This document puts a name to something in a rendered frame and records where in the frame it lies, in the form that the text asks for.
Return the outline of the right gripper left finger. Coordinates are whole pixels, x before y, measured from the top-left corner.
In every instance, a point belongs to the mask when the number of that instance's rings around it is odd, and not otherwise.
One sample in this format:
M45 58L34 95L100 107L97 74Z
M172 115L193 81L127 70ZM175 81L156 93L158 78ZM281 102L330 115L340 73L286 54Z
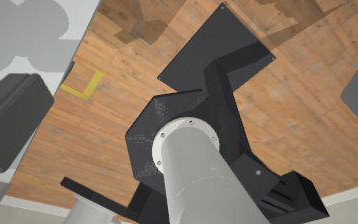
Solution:
M0 80L0 174L9 169L54 101L37 73L10 73Z

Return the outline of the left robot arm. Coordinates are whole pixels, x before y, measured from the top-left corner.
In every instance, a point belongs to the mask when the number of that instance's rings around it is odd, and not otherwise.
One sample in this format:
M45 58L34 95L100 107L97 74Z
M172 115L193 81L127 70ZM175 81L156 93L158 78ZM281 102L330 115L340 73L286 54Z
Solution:
M77 193L74 196L78 200L62 224L121 224L120 221L113 219L113 216L117 216L116 213Z

